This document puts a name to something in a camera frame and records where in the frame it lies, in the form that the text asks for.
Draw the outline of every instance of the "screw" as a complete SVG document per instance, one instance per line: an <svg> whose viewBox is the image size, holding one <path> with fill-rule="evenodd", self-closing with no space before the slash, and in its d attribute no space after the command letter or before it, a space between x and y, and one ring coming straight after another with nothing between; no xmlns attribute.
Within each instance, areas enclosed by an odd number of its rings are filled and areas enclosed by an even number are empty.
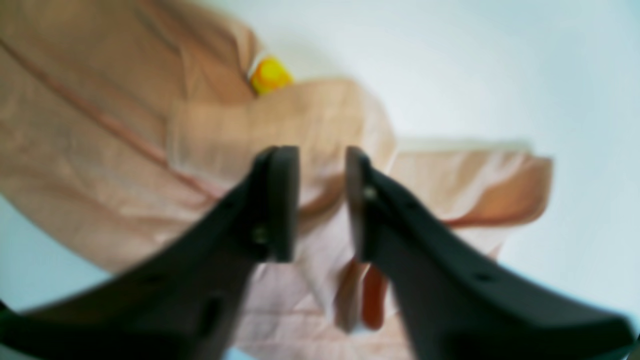
<svg viewBox="0 0 640 360"><path fill-rule="evenodd" d="M269 234L264 226L258 226L253 230L253 242L266 244L269 241Z"/></svg>
<svg viewBox="0 0 640 360"><path fill-rule="evenodd" d="M363 189L362 193L364 195L364 198L369 200L369 201L376 200L376 198L378 197L378 192L376 191L376 188L374 188L371 185L366 186Z"/></svg>

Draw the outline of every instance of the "bolt hole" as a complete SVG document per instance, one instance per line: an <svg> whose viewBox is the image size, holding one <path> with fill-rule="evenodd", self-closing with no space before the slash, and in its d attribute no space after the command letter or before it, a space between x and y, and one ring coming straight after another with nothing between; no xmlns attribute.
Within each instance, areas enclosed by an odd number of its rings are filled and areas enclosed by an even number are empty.
<svg viewBox="0 0 640 360"><path fill-rule="evenodd" d="M222 298L218 294L211 294L203 306L198 324L198 335L206 337L215 328L220 314L222 314Z"/></svg>
<svg viewBox="0 0 640 360"><path fill-rule="evenodd" d="M165 281L167 281L169 277L165 274L148 274L140 279L140 284L144 286L158 286Z"/></svg>
<svg viewBox="0 0 640 360"><path fill-rule="evenodd" d="M493 276L491 276L489 274L482 273L482 272L475 273L474 277L476 278L476 280L482 281L482 282L493 282L493 281L495 281Z"/></svg>

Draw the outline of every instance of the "white surface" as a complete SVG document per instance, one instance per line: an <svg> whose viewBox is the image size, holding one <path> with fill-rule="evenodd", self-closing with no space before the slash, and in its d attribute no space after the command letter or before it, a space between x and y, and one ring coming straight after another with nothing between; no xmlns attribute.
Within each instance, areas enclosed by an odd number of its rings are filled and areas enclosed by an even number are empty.
<svg viewBox="0 0 640 360"><path fill-rule="evenodd" d="M638 319L640 1L205 2L298 79L360 80L399 136L525 140L552 156L548 210L501 262Z"/></svg>
<svg viewBox="0 0 640 360"><path fill-rule="evenodd" d="M53 241L0 195L0 299L16 311L58 300L109 275Z"/></svg>

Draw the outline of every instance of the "tan fabric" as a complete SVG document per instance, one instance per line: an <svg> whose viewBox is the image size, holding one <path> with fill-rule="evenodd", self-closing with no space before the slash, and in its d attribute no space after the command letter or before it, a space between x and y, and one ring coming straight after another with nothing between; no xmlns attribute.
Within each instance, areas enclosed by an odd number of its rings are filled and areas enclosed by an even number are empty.
<svg viewBox="0 0 640 360"><path fill-rule="evenodd" d="M121 272L215 206L258 151L298 145L296 259L259 267L236 344L261 360L411 358L384 279L352 263L345 147L492 256L544 210L551 164L524 152L398 155L381 104L353 81L257 97L246 78L261 51L246 26L184 2L0 0L0 192ZM380 329L345 332L363 325Z"/></svg>

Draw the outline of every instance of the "yellow object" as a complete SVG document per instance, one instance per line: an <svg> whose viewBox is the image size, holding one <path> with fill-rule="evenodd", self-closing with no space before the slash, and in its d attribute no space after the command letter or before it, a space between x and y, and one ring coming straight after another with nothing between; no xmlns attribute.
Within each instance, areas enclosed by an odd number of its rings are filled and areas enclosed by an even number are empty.
<svg viewBox="0 0 640 360"><path fill-rule="evenodd" d="M278 59L267 56L258 63L253 74L250 74L250 81L255 91L264 95L292 84L293 78Z"/></svg>

